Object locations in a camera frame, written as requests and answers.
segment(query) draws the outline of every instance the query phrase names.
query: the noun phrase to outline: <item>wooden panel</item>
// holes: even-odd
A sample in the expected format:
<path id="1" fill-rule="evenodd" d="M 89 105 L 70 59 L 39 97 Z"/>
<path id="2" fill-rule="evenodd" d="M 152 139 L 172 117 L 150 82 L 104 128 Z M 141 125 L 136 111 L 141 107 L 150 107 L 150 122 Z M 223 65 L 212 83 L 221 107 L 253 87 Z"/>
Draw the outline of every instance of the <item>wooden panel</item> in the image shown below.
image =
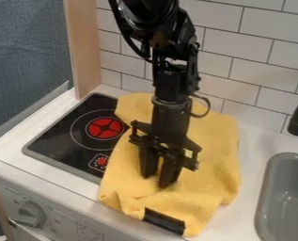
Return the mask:
<path id="1" fill-rule="evenodd" d="M 64 0 L 76 98 L 101 83 L 96 0 Z"/>
<path id="2" fill-rule="evenodd" d="M 7 237 L 7 241 L 14 241 L 11 229 L 8 226 L 8 218 L 7 218 L 6 213 L 3 209 L 1 201 L 0 201 L 0 224 L 4 231 L 5 236 Z"/>

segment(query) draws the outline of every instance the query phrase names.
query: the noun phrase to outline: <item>red button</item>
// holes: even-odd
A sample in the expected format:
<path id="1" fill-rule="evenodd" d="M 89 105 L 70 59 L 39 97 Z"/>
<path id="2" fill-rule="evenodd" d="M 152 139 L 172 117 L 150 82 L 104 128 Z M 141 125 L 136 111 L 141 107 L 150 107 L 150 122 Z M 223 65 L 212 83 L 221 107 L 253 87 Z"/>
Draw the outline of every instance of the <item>red button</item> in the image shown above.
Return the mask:
<path id="1" fill-rule="evenodd" d="M 97 160 L 97 163 L 98 163 L 99 166 L 103 167 L 103 166 L 106 166 L 107 160 L 105 158 L 101 157 Z"/>

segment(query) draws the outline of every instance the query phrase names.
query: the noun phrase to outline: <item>white countertop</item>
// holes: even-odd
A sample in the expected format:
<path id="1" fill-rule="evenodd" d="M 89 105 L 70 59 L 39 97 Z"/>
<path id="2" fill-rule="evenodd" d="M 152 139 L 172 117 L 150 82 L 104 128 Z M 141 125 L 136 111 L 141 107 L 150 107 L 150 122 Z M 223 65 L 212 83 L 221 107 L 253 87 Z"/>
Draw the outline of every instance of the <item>white countertop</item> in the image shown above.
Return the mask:
<path id="1" fill-rule="evenodd" d="M 127 93 L 104 85 L 95 91 L 115 97 Z M 102 214 L 100 218 L 103 221 L 141 236 L 143 240 L 181 240 L 147 223 L 130 220 L 101 206 L 96 202 L 99 189 L 97 185 L 22 154 L 22 147 L 28 141 L 77 104 L 73 92 L 67 91 L 1 137 L 0 177 L 7 177 L 15 183 L 26 185 L 29 182 L 20 179 L 19 175 L 23 175 L 25 179 L 35 176 L 34 186 L 28 186 L 30 189 L 44 193 L 45 196 L 61 201 L 90 217 Z M 207 228 L 198 237 L 188 240 L 259 241 L 254 228 L 254 214 L 266 164 L 277 153 L 298 153 L 298 138 L 243 123 L 239 123 L 239 131 L 240 167 L 243 177 L 240 194 L 231 205 L 219 208 Z"/>

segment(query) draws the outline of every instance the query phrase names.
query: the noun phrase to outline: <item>black handle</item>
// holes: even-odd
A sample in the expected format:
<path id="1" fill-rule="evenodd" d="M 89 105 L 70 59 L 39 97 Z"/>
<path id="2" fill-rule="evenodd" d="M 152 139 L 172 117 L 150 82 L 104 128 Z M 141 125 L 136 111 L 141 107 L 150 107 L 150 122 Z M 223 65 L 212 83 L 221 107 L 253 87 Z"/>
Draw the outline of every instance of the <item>black handle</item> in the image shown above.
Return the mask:
<path id="1" fill-rule="evenodd" d="M 172 233 L 183 235 L 185 230 L 185 222 L 169 217 L 164 214 L 155 212 L 149 208 L 145 209 L 144 221 L 156 225 L 160 228 L 164 228 Z"/>

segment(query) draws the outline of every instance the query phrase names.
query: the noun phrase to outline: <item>red burner symbol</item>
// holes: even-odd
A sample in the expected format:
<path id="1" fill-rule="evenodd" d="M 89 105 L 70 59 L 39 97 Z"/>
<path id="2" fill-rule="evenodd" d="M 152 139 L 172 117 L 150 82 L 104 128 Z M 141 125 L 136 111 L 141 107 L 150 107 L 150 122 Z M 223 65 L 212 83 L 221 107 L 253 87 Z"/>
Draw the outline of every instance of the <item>red burner symbol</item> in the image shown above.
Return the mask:
<path id="1" fill-rule="evenodd" d="M 112 118 L 96 119 L 87 127 L 88 133 L 91 137 L 103 140 L 119 136 L 122 129 L 122 123 Z"/>

